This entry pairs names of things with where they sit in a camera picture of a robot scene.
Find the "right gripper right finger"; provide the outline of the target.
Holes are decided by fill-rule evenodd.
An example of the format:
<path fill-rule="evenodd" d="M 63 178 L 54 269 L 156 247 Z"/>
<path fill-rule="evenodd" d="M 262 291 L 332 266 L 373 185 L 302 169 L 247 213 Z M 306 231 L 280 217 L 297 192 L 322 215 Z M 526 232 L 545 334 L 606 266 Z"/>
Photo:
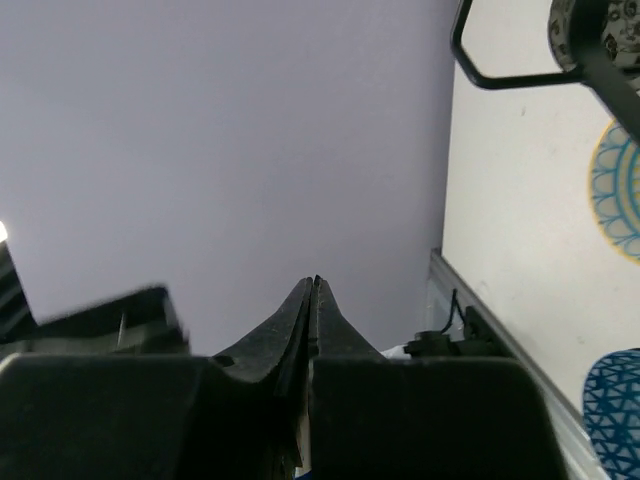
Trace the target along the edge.
<path fill-rule="evenodd" d="M 328 281 L 319 275 L 310 296 L 308 355 L 385 359 L 344 317 Z"/>

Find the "yellow blue sun bowl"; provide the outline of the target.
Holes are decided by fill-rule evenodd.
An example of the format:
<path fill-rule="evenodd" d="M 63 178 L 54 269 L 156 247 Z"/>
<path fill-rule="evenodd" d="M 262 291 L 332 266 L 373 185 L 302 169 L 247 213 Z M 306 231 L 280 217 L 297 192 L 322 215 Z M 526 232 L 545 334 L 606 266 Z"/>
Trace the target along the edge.
<path fill-rule="evenodd" d="M 588 200 L 598 230 L 623 258 L 639 264 L 639 145 L 612 120 L 590 159 Z"/>

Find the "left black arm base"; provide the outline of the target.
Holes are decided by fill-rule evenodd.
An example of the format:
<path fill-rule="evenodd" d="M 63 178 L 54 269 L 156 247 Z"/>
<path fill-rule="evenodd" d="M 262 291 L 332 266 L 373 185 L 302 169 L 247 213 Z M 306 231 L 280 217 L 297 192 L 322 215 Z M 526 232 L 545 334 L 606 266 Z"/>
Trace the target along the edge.
<path fill-rule="evenodd" d="M 451 337 L 454 320 L 462 326 L 462 338 Z M 427 357 L 503 357 L 500 341 L 473 306 L 462 309 L 458 290 L 453 289 L 447 322 L 440 330 L 418 332 L 403 350 L 411 358 Z"/>

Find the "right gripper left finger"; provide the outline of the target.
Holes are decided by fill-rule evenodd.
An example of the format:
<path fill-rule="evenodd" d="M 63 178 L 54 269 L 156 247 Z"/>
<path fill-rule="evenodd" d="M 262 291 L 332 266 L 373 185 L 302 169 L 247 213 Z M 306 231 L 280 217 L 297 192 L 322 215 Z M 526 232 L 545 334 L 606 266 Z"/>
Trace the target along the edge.
<path fill-rule="evenodd" d="M 306 379 L 310 277 L 299 280 L 266 320 L 211 357 L 216 395 L 300 395 Z"/>

